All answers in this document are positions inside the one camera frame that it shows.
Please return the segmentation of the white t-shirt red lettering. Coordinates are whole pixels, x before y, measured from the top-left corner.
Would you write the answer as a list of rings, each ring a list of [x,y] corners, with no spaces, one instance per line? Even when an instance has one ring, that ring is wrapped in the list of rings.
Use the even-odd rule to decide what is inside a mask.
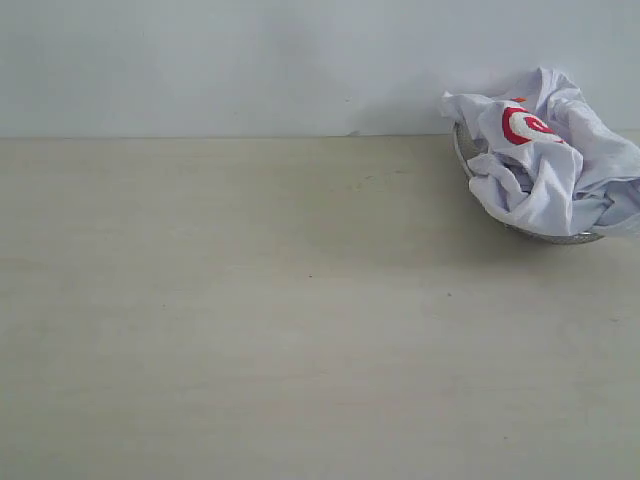
[[[570,239],[639,233],[639,148],[611,131],[561,71],[507,92],[446,92],[471,194],[502,224]]]

